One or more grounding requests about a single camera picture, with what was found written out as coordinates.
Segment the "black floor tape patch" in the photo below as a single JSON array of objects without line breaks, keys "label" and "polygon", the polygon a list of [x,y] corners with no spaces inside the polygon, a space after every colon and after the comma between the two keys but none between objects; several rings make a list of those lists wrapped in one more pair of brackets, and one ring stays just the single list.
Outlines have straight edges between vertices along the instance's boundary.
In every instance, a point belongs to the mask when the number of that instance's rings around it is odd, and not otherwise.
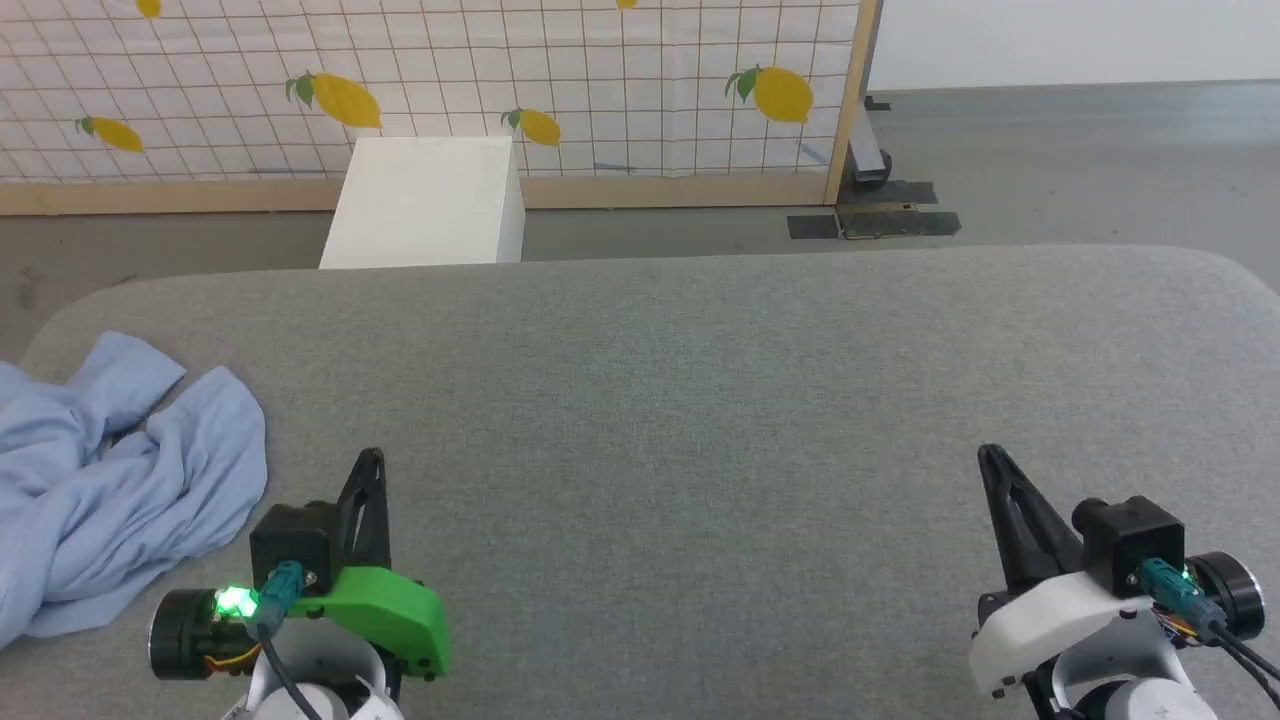
[{"label": "black floor tape patch", "polygon": [[915,181],[855,182],[842,190],[828,215],[790,215],[791,240],[879,240],[955,236],[961,222],[941,211],[934,184]]}]

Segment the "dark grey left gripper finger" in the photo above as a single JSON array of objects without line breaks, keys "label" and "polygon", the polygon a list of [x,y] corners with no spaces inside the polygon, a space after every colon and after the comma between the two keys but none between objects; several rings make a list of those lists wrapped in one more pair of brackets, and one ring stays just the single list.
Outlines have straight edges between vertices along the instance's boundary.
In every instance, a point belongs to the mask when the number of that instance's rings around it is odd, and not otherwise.
[{"label": "dark grey left gripper finger", "polygon": [[340,569],[390,570],[387,465],[381,448],[364,448],[337,501],[340,518]]}]

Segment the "grey metal partition foot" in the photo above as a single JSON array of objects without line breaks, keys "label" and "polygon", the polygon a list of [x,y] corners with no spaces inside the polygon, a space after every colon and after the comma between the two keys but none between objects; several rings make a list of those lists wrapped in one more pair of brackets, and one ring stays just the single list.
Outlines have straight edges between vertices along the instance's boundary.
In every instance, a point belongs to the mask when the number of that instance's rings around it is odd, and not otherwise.
[{"label": "grey metal partition foot", "polygon": [[849,99],[852,101],[854,110],[847,137],[851,152],[850,176],[852,181],[865,186],[883,184],[890,177],[884,151],[876,137],[870,110],[867,105],[870,69],[883,8],[884,0],[860,0],[858,27],[852,41],[851,70],[847,74],[847,79],[852,82]]}]

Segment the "white rectangular box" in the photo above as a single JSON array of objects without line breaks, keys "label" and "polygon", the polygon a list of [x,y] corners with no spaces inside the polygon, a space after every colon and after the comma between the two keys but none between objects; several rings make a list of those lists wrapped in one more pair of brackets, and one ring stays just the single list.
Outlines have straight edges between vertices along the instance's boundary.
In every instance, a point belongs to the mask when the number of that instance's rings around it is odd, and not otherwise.
[{"label": "white rectangular box", "polygon": [[508,136],[361,138],[319,266],[520,263],[525,219]]}]

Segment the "lemon print wood-framed partition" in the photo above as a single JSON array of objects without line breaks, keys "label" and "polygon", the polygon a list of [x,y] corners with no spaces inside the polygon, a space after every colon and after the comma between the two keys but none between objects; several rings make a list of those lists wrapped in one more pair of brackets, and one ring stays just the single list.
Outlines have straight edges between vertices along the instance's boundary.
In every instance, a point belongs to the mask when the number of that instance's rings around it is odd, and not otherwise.
[{"label": "lemon print wood-framed partition", "polygon": [[0,217],[312,211],[507,137],[538,209],[832,204],[883,0],[0,0]]}]

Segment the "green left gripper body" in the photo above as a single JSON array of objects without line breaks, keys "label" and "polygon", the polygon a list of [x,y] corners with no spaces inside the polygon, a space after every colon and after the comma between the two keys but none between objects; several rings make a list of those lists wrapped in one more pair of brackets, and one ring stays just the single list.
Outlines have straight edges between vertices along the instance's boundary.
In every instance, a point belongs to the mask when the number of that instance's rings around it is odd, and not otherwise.
[{"label": "green left gripper body", "polygon": [[[244,620],[259,588],[178,589],[160,601],[150,628],[150,667],[161,680],[205,680],[250,674],[265,661]],[[287,632],[328,620],[370,644],[394,671],[434,678],[447,674],[451,638],[442,602],[425,585],[384,568],[347,568],[324,596],[301,594],[274,644],[285,657]]]}]

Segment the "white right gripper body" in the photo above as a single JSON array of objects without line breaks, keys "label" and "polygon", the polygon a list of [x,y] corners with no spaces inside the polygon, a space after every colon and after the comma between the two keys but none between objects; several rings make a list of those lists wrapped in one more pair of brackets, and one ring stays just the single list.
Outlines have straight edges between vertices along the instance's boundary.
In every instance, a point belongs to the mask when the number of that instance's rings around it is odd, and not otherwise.
[{"label": "white right gripper body", "polygon": [[[1265,628],[1254,575],[1221,552],[1189,557],[1183,570],[1249,647]],[[975,688],[993,697],[1016,685],[1030,697],[1194,697],[1180,651],[1221,650],[1199,643],[1142,589],[1117,598],[1083,571],[1015,597],[986,596],[980,607],[968,664]]]}]

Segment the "light blue garment white lining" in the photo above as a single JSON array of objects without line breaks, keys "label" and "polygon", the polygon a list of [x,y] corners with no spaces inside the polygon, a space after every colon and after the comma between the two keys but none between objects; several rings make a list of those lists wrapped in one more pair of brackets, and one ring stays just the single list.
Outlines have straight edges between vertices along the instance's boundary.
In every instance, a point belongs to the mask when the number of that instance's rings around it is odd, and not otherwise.
[{"label": "light blue garment white lining", "polygon": [[228,544],[268,487],[259,401],[102,333],[61,383],[0,363],[0,652],[104,626],[178,564]]}]

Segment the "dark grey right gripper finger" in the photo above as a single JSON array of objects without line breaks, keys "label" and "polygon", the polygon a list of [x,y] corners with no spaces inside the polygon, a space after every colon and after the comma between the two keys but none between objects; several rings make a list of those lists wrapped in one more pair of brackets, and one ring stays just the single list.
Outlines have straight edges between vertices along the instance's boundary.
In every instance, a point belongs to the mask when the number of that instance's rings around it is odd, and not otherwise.
[{"label": "dark grey right gripper finger", "polygon": [[978,465],[1006,591],[1024,593],[1082,570],[1083,544],[1052,503],[998,445],[982,445]]}]

